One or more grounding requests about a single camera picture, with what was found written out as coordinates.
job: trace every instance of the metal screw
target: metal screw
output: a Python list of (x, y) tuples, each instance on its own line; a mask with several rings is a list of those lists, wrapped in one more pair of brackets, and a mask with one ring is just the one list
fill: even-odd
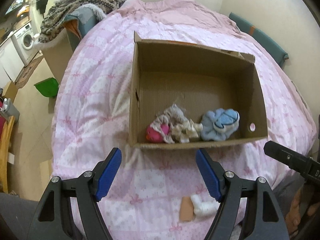
[(266, 179), (264, 177), (259, 177), (258, 181), (261, 182), (261, 183), (265, 183)]
[(52, 182), (58, 182), (59, 181), (59, 177), (58, 176), (55, 176), (51, 179)]
[(227, 172), (226, 172), (226, 176), (227, 176), (228, 178), (233, 178), (233, 177), (235, 176), (235, 174), (234, 174), (232, 171), (227, 171)]
[(92, 176), (92, 171), (85, 171), (83, 176), (85, 176), (86, 178), (91, 177)]

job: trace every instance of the wooden shelf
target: wooden shelf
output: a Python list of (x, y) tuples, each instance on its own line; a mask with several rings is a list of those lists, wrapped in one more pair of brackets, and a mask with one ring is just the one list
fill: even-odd
[(0, 139), (0, 182), (5, 193), (8, 193), (7, 161), (13, 124), (14, 116), (10, 116), (9, 122), (4, 123)]

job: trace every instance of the red object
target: red object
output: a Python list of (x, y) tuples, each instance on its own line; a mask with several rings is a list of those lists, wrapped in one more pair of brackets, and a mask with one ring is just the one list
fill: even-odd
[[(169, 125), (162, 124), (161, 125), (161, 130), (164, 132), (165, 135), (167, 135), (169, 133), (169, 131), (170, 131)], [(147, 138), (148, 141), (154, 142), (154, 143), (163, 142), (163, 138), (162, 138), (161, 134), (159, 132), (155, 131), (150, 126), (147, 128), (147, 136), (146, 136), (146, 138)]]
[(2, 130), (3, 130), (3, 126), (4, 126), (4, 123), (5, 123), (5, 119), (0, 116), (0, 138), (1, 138), (1, 134), (2, 134)]

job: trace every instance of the washing machine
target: washing machine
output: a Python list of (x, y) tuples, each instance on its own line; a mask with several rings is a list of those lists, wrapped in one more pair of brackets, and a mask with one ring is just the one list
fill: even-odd
[(24, 25), (22, 28), (17, 30), (12, 36), (12, 42), (19, 54), (24, 65), (28, 65), (29, 62), (37, 54), (38, 50), (34, 48), (34, 41), (32, 37), (34, 33), (32, 32), (31, 23)]

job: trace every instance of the pink bedspread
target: pink bedspread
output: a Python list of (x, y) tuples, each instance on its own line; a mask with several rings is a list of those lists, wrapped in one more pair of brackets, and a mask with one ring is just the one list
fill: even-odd
[[(133, 31), (142, 38), (186, 41), (256, 57), (268, 118), (269, 140), (306, 154), (316, 126), (290, 79), (252, 37), (228, 17), (192, 0), (130, 0), (81, 41), (63, 77), (53, 119), (53, 175), (63, 179), (92, 170), (113, 147), (123, 160), (108, 196), (99, 202), (114, 239), (203, 239), (213, 221), (179, 222), (183, 196), (211, 200), (195, 151), (144, 151), (128, 145)], [(239, 177), (263, 176), (274, 188), (289, 169), (267, 157), (267, 140), (208, 150)], [(237, 221), (244, 216), (241, 202)], [(82, 230), (77, 205), (76, 225)]]

